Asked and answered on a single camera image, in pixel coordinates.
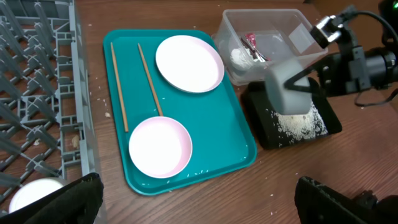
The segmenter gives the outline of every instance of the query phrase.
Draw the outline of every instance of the teal tray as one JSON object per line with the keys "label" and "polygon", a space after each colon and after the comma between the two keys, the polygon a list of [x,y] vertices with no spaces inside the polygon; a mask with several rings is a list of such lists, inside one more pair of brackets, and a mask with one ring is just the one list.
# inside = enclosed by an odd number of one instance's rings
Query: teal tray
{"label": "teal tray", "polygon": [[[142,195],[161,194],[247,167],[257,156],[256,143],[227,74],[216,89],[201,94],[180,91],[160,74],[155,64],[156,49],[164,39],[174,35],[198,37],[216,48],[211,37],[199,30],[114,30],[104,38],[106,70],[124,174],[130,187]],[[128,133],[124,132],[111,42],[118,60]],[[146,176],[135,167],[129,155],[129,138],[134,128],[141,121],[158,116],[137,43],[144,52],[164,116],[181,122],[193,142],[188,166],[168,179]]]}

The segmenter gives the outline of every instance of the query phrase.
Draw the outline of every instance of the clear plastic container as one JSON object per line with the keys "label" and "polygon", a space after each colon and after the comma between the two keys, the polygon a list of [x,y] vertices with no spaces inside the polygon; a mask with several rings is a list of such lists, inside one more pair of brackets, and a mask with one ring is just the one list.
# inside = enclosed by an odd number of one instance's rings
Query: clear plastic container
{"label": "clear plastic container", "polygon": [[[225,10],[214,36],[230,80],[245,85],[264,79],[264,69],[273,63],[297,57],[303,67],[328,53],[312,38],[312,25],[297,9]],[[256,35],[257,49],[271,61],[255,62],[244,48],[241,37]]]}

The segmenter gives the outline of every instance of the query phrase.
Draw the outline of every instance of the tray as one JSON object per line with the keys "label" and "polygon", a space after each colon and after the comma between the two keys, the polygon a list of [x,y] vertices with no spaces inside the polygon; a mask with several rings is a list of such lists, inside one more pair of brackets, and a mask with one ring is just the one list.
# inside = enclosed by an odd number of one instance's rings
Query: tray
{"label": "tray", "polygon": [[[159,73],[155,64],[156,49],[164,39],[173,35],[198,37],[216,48],[211,37],[199,30],[114,30],[106,35],[103,42],[125,178],[129,186],[142,195],[161,194],[247,167],[257,155],[256,143],[226,74],[213,91],[193,94],[174,88]],[[118,60],[128,133],[123,128],[111,42]],[[138,42],[144,51],[164,116],[181,122],[193,142],[188,166],[168,179],[146,176],[134,166],[129,155],[128,143],[134,128],[141,121],[158,116],[137,48]]]}
{"label": "tray", "polygon": [[[319,88],[318,83],[314,79],[309,78],[309,81],[311,88]],[[246,91],[242,94],[242,102],[250,117],[250,122],[259,143],[264,149],[283,148],[301,142],[313,141],[339,133],[342,130],[341,123],[328,100],[322,96],[312,95],[312,102],[317,108],[328,133],[318,135],[313,139],[301,139],[299,141],[293,140],[284,133],[280,133],[278,127],[274,125],[274,123],[278,123],[278,118],[271,115],[271,112],[275,111],[268,100],[264,82],[250,83]]]}

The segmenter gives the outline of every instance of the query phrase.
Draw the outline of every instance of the wooden tabletop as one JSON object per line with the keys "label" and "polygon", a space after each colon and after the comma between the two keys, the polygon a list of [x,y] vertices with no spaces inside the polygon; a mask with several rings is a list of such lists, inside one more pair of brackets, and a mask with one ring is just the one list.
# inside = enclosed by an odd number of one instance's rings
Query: wooden tabletop
{"label": "wooden tabletop", "polygon": [[[109,223],[300,223],[294,194],[303,175],[348,197],[366,189],[379,198],[398,194],[398,115],[391,105],[358,108],[354,95],[329,99],[343,125],[339,134],[281,150],[259,146],[255,163],[243,170],[156,197],[135,193],[124,180],[114,121],[104,115],[109,112],[113,117],[102,48],[108,32],[148,28],[214,34],[225,9],[297,8],[313,24],[321,16],[313,6],[296,3],[81,0],[77,4],[89,58],[91,107]],[[244,87],[235,90],[239,97]],[[383,99],[376,91],[363,97]]]}

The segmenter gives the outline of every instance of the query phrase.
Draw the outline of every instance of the black container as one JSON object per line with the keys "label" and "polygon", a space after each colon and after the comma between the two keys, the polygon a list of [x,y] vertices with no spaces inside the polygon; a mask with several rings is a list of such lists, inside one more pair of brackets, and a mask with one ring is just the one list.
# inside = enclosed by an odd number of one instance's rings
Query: black container
{"label": "black container", "polygon": [[[319,88],[318,83],[310,80],[311,88]],[[275,149],[298,144],[300,142],[312,141],[324,138],[325,136],[341,132],[341,123],[335,112],[331,108],[328,100],[322,96],[312,96],[312,101],[317,108],[319,115],[328,130],[327,134],[319,135],[313,139],[301,139],[292,141],[292,137],[278,131],[275,123],[278,123],[277,116],[272,116],[275,112],[268,100],[264,82],[252,82],[248,85],[246,91],[242,94],[243,105],[248,114],[248,120],[252,124],[260,145],[264,149]]]}

